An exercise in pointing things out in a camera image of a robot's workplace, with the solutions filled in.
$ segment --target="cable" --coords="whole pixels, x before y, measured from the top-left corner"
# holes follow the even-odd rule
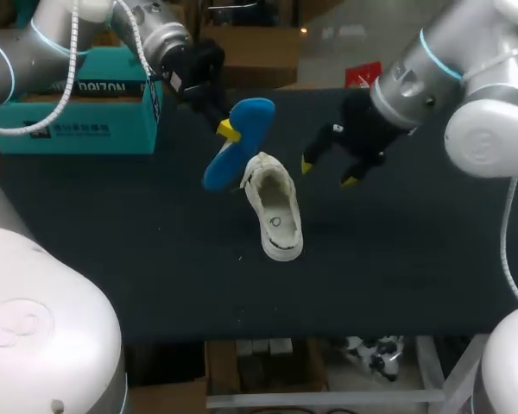
[[[127,14],[129,18],[130,26],[132,27],[132,33],[135,36],[136,42],[136,50],[138,52],[138,58],[140,63],[142,64],[142,69],[146,73],[146,78],[151,78],[152,73],[148,62],[146,61],[146,56],[144,55],[144,48],[142,46],[142,38],[140,37],[140,32],[138,31],[138,24],[136,23],[136,19],[132,13],[132,10],[124,2],[124,0],[117,0],[117,3],[121,5],[124,12]],[[50,125],[53,121],[55,121],[58,116],[60,116],[61,112],[65,109],[67,104],[69,103],[69,99],[71,98],[71,92],[73,91],[73,86],[75,83],[75,72],[77,70],[77,44],[79,41],[79,0],[73,0],[73,13],[71,16],[71,44],[69,48],[69,72],[67,73],[67,82],[66,89],[63,91],[63,95],[61,96],[60,101],[56,105],[54,111],[50,113],[46,118],[42,121],[35,123],[34,125],[30,125],[22,128],[0,128],[0,135],[25,135],[30,134],[32,132],[38,131]]]
[[[54,111],[50,113],[42,121],[34,125],[22,128],[0,128],[0,135],[25,135],[38,131],[47,127],[50,123],[60,116],[61,112],[67,106],[71,91],[75,83],[75,71],[77,69],[77,43],[79,40],[79,0],[73,0],[73,13],[71,16],[71,44],[69,47],[69,72],[67,73],[66,89],[63,91],[60,101],[55,107]]]
[[[136,51],[138,52],[138,59],[140,60],[140,63],[142,64],[142,69],[146,73],[147,78],[151,78],[152,73],[148,64],[148,61],[146,60],[146,56],[144,55],[144,47],[142,46],[142,38],[140,37],[140,31],[138,30],[138,23],[136,23],[135,16],[132,13],[132,10],[127,5],[127,3],[124,2],[124,0],[117,0],[117,3],[121,5],[124,12],[127,14],[127,17],[129,18],[130,26],[132,27],[132,33],[135,36],[135,43],[136,43]]]
[[[515,199],[516,187],[518,186],[518,179],[510,180],[509,194],[507,196],[507,202],[504,208],[504,215],[502,217],[502,226],[501,226],[501,263],[502,270],[504,271],[504,275],[507,278],[510,289],[518,299],[518,286],[515,283],[514,278],[512,277],[512,273],[509,268],[509,259],[507,257],[507,233],[509,231],[509,219],[510,219],[510,211],[512,210],[512,202]]]

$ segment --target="red sign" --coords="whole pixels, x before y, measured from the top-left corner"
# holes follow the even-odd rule
[[[382,63],[373,62],[345,70],[346,88],[370,88],[376,78],[382,74]]]

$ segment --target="teal box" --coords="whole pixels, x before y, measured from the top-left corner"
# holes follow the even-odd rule
[[[52,85],[54,101],[0,106],[0,127],[32,125],[50,114],[65,82]],[[123,47],[95,47],[77,74],[72,100],[45,129],[0,135],[4,154],[151,154],[161,112],[161,82],[146,82],[138,59]]]

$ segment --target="dark table surface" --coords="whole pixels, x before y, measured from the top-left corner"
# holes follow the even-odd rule
[[[337,151],[302,178],[303,147],[347,93],[262,94],[277,107],[263,150],[300,203],[305,250],[291,263],[264,254],[243,191],[202,190],[221,142],[169,103],[153,156],[5,156],[0,185],[37,240],[110,298],[129,343],[491,330],[516,307],[499,261],[508,181],[452,166],[445,115],[359,187],[339,188]],[[518,282],[518,196],[509,258]]]

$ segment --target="white sneaker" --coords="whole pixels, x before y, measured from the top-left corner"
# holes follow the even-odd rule
[[[294,181],[275,157],[259,153],[245,169],[240,188],[256,211],[268,257],[291,261],[303,251],[300,209]]]

